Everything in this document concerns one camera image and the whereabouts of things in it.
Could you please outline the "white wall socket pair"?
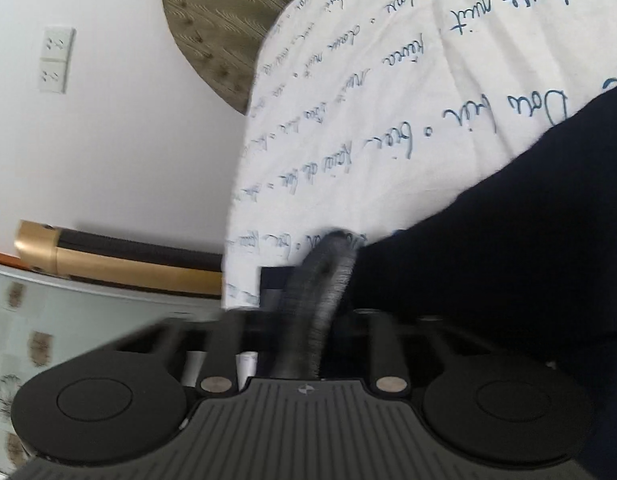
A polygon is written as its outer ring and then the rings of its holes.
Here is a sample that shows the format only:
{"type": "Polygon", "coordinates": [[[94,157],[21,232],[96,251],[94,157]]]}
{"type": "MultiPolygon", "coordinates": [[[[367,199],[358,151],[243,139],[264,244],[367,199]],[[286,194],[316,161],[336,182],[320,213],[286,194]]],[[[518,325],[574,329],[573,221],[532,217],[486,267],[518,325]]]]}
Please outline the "white wall socket pair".
{"type": "Polygon", "coordinates": [[[69,66],[75,29],[69,26],[46,27],[40,48],[38,88],[41,92],[64,93],[68,81],[69,66]]]}

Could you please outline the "grey knit sweater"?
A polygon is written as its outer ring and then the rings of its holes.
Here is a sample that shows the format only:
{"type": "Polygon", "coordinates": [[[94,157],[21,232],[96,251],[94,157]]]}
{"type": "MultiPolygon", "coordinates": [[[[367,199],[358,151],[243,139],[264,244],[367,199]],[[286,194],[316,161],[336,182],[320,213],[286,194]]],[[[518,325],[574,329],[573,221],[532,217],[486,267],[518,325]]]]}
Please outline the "grey knit sweater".
{"type": "Polygon", "coordinates": [[[274,375],[368,378],[366,313],[453,451],[617,479],[617,87],[415,226],[326,235],[284,292],[274,375]]]}

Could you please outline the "white bedsheet with blue script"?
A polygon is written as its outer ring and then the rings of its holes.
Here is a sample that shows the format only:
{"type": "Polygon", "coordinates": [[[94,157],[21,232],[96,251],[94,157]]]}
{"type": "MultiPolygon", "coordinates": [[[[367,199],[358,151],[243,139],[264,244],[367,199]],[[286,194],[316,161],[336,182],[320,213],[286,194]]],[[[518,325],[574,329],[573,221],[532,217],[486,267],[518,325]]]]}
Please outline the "white bedsheet with blue script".
{"type": "Polygon", "coordinates": [[[256,64],[228,308],[333,228],[363,245],[447,206],[617,87],[617,0],[292,0],[256,64]]]}

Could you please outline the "olive upholstered headboard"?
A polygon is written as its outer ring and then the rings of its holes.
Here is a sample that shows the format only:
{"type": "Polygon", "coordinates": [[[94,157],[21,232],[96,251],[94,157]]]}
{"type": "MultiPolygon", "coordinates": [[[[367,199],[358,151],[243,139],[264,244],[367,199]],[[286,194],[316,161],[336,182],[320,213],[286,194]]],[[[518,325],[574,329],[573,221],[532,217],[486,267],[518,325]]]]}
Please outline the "olive upholstered headboard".
{"type": "Polygon", "coordinates": [[[258,50],[291,0],[162,0],[188,63],[231,108],[246,113],[258,50]]]}

